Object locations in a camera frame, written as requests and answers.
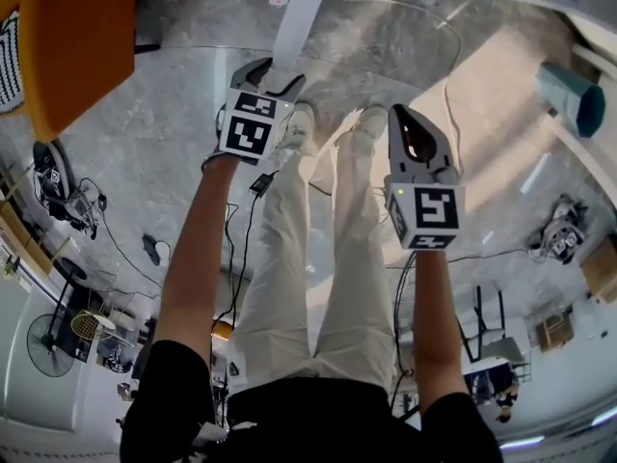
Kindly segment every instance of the person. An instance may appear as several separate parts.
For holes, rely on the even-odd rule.
[[[416,258],[415,365],[422,430],[395,419],[389,394],[396,346],[392,296],[370,183],[387,111],[364,110],[337,140],[335,273],[314,354],[309,352],[308,184],[319,157],[314,113],[296,104],[265,194],[260,266],[228,342],[228,425],[208,461],[362,459],[501,461],[461,373],[461,339],[444,252]],[[121,461],[185,457],[215,422],[208,362],[226,202],[239,159],[218,155],[203,177],[162,293],[154,344],[128,410]],[[171,389],[182,378],[180,393]]]
[[[493,384],[496,405],[501,410],[496,420],[508,423],[512,418],[512,407],[519,399],[519,377],[508,363],[489,369],[489,379]]]

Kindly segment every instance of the concrete floor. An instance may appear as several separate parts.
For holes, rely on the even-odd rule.
[[[582,165],[544,128],[536,104],[534,76],[547,60],[570,64],[572,37],[552,13],[504,0],[402,0],[449,18],[461,37],[459,66],[449,78],[448,96],[460,127],[461,157],[468,190],[469,227],[448,250],[452,259],[518,249],[542,225],[553,201],[567,193],[589,207],[590,242],[614,226],[612,208]],[[107,222],[124,252],[147,275],[162,283],[165,269],[154,267],[141,236],[177,240],[200,180],[199,166],[216,140],[214,118],[224,102],[233,71],[268,56],[283,10],[267,0],[138,0],[139,42],[161,41],[159,52],[136,57],[135,73],[103,98],[61,137],[77,178],[90,177],[108,196]],[[308,83],[301,98],[317,111],[319,135],[334,132],[354,109],[371,103],[411,104],[449,133],[443,81],[453,67],[459,41],[433,16],[386,3],[325,0],[303,50],[297,71]],[[27,118],[0,120],[0,156],[5,167],[31,159],[33,135]],[[386,138],[377,146],[373,185],[388,170]],[[527,194],[520,187],[545,153],[550,159]],[[249,185],[262,172],[242,166],[229,201],[240,205],[230,223],[236,247],[234,267],[242,265],[244,234],[252,196]],[[317,177],[328,187],[331,167]],[[308,307],[313,333],[324,312],[333,272],[332,201],[310,191]],[[141,291],[130,304],[143,315],[155,313],[158,287],[122,260],[105,230],[95,242],[70,227],[49,221],[28,191],[21,194],[50,240],[65,235],[74,243],[67,254],[89,272],[113,273],[114,286]],[[250,237],[248,275],[259,263],[260,203]],[[384,252],[392,298],[405,255],[385,221]],[[484,237],[493,236],[483,243]],[[469,310],[475,285],[504,290],[509,316],[525,315],[551,299],[570,303],[585,292],[574,262],[535,264],[524,253],[451,266],[460,313]],[[406,289],[402,322],[411,319],[412,289]],[[488,313],[496,309],[488,306]]]

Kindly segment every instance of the orange seat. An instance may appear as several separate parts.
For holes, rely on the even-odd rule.
[[[131,75],[135,0],[0,0],[19,9],[18,56],[36,137],[51,142]]]

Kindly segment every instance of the shoe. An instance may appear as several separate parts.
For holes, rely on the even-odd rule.
[[[279,149],[290,148],[316,148],[313,140],[313,130],[315,128],[315,112],[308,103],[300,102],[294,106],[291,118],[287,124],[287,129],[279,144]]]
[[[383,106],[371,106],[364,110],[352,129],[354,132],[363,132],[373,142],[377,141],[388,126],[388,110]]]

